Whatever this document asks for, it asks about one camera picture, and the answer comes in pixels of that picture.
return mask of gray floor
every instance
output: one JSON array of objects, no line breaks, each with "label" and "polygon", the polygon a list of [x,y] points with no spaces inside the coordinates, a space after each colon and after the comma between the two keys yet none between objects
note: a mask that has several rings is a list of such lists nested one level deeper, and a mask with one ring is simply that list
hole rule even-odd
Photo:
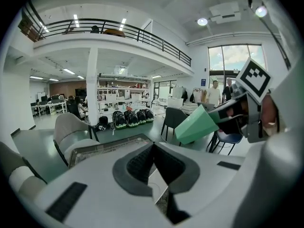
[{"label": "gray floor", "polygon": [[[67,166],[63,163],[62,159],[58,155],[58,152],[53,143],[53,133],[55,120],[57,115],[54,116],[42,116],[39,119],[35,119],[36,128],[34,130],[22,130],[16,134],[13,138],[16,147],[20,154],[24,156],[35,170],[44,178],[47,182],[52,181],[67,170]],[[145,125],[138,126],[136,128],[126,128],[122,130],[115,130],[113,132],[108,130],[106,132],[97,132],[97,137],[100,143],[108,143],[115,140],[120,140],[140,133],[148,136],[152,141],[163,142],[160,132],[163,125],[164,115],[158,115],[155,117],[153,123],[147,123]],[[52,129],[43,129],[47,125],[53,126]],[[166,128],[163,133],[163,137],[166,136]],[[194,143],[187,144],[183,147],[193,149],[196,151],[205,151],[212,135],[206,136],[202,139],[195,141]],[[78,140],[89,138],[88,133],[76,133],[72,134],[64,141],[64,145],[71,145]],[[173,130],[169,128],[167,142],[179,145],[179,141],[173,136]],[[230,144],[226,144],[221,154],[228,154]],[[237,144],[231,153],[231,155],[245,156],[250,148],[248,141],[243,138],[241,143]]]}]

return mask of blue sign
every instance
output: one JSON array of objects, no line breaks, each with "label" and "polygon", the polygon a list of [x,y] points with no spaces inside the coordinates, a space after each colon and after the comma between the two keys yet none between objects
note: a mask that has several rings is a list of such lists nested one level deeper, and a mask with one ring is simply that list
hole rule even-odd
[{"label": "blue sign", "polygon": [[205,78],[201,79],[200,86],[206,86],[206,79]]}]

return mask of ceiling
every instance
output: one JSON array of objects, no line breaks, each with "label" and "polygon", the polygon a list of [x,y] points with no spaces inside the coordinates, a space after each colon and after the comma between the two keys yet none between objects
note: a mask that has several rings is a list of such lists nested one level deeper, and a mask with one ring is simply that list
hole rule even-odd
[{"label": "ceiling", "polygon": [[[32,0],[43,18],[50,21],[71,19],[76,13],[79,18],[92,17],[121,21],[128,11],[127,23],[140,27],[148,19],[154,19],[169,28],[185,42],[230,32],[267,31],[257,16],[249,9],[247,0]],[[223,3],[236,3],[238,21],[217,23],[210,8]],[[261,5],[255,0],[254,6]],[[197,19],[207,18],[208,26],[199,26]],[[266,22],[274,33],[276,27]]]},{"label": "ceiling", "polygon": [[[20,55],[12,47],[9,48],[8,56],[17,59]],[[61,51],[54,51],[43,57],[26,61],[20,67],[31,68],[32,76],[39,76],[45,79],[59,80],[80,80],[77,75],[86,77],[87,63],[89,57],[88,48],[73,48]],[[97,72],[113,74],[115,66],[128,67],[128,74],[132,76],[173,76],[183,75],[175,68],[159,63],[152,59],[138,55],[110,49],[99,49],[97,58]],[[63,69],[67,68],[74,72],[72,75]]]}]

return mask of blue chair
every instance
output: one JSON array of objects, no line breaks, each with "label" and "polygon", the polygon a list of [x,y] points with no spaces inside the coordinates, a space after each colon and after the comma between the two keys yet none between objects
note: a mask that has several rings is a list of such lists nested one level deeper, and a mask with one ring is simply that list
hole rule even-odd
[{"label": "blue chair", "polygon": [[226,143],[230,143],[233,144],[231,150],[229,151],[228,155],[230,155],[231,151],[233,150],[234,146],[241,142],[243,135],[242,134],[238,134],[238,133],[232,133],[232,134],[225,134],[224,132],[219,132],[217,131],[217,138],[218,138],[218,142],[215,145],[215,147],[212,150],[212,153],[215,151],[215,149],[217,148],[217,146],[219,145],[220,142],[223,142],[223,146],[221,147],[220,151],[218,152],[218,154],[222,151],[222,149],[224,148],[224,145]]}]

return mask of green block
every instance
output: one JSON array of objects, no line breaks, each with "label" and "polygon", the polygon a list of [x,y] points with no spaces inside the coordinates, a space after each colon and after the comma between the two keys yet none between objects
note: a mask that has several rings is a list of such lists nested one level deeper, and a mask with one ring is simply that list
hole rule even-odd
[{"label": "green block", "polygon": [[213,133],[218,129],[219,127],[211,119],[204,107],[200,105],[175,128],[175,135],[182,144],[187,144]]}]

